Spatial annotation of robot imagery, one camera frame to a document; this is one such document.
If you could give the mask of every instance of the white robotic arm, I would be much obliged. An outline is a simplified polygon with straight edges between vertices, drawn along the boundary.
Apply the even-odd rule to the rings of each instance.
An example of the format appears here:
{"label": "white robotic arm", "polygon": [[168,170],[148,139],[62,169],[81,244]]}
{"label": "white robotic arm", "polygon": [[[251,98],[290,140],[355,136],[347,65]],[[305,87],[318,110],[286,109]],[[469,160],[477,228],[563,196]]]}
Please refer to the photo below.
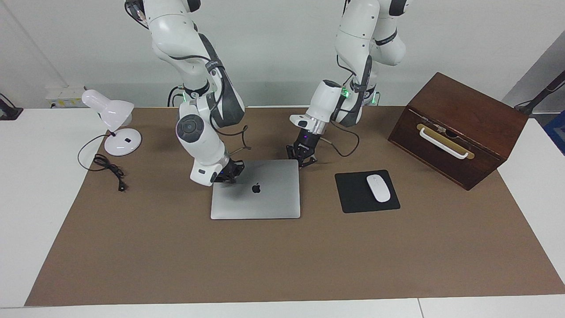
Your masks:
{"label": "white robotic arm", "polygon": [[306,114],[290,117],[301,130],[286,151],[289,158],[298,160],[300,167],[317,161],[315,148],[330,121],[345,127],[359,122],[363,105],[369,104],[375,94],[378,64],[397,65],[406,54],[406,47],[398,37],[396,18],[404,14],[410,0],[347,2],[335,47],[338,65],[351,71],[353,78],[345,87],[323,80]]}
{"label": "white robotic arm", "polygon": [[194,157],[190,178],[211,186],[235,182],[245,167],[230,158],[215,129],[238,124],[245,107],[214,47],[189,16],[199,7],[199,0],[126,1],[132,17],[147,24],[155,54],[182,77],[189,100],[179,108],[177,137]]}

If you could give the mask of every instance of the brown desk surface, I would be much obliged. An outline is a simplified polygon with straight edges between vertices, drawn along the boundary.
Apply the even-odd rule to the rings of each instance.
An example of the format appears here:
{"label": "brown desk surface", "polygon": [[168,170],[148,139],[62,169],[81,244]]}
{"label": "brown desk surface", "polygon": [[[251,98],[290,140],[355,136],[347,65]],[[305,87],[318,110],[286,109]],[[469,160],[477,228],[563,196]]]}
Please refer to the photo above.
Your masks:
{"label": "brown desk surface", "polygon": [[[212,221],[212,189],[190,181],[175,137],[177,110],[136,109],[143,143],[112,158],[130,189],[87,174],[26,306],[565,293],[497,172],[467,192],[387,142],[401,111],[365,108],[349,158],[320,142],[320,161],[300,172],[300,219]],[[303,112],[248,109],[253,150],[235,159],[285,158],[298,134],[288,116]],[[342,151],[355,142],[333,127],[325,137]],[[379,169],[402,208],[342,213],[334,174]]]}

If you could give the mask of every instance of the white mouse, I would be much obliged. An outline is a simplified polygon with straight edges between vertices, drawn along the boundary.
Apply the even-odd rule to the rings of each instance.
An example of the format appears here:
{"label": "white mouse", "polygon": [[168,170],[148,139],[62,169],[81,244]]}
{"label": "white mouse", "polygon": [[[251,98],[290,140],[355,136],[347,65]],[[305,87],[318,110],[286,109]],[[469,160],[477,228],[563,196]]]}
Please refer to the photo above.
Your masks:
{"label": "white mouse", "polygon": [[381,203],[390,200],[390,190],[386,186],[384,179],[378,174],[372,174],[367,177],[367,183],[375,199]]}

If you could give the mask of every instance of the lamp shade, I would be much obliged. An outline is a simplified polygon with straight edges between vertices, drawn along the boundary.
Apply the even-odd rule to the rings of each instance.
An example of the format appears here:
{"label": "lamp shade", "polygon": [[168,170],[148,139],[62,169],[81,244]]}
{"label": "lamp shade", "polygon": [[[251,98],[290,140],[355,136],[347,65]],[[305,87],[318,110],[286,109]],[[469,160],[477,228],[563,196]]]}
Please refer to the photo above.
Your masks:
{"label": "lamp shade", "polygon": [[134,105],[126,101],[113,101],[90,89],[82,94],[82,102],[100,114],[100,119],[111,132],[131,121]]}

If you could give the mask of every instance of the drawer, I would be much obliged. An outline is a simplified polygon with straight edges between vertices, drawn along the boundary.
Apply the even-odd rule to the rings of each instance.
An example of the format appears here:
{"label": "drawer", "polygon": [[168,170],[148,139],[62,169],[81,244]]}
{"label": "drawer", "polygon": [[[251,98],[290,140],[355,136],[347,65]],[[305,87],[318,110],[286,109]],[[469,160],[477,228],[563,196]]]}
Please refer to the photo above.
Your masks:
{"label": "drawer", "polygon": [[406,108],[389,141],[470,190],[503,161]]}

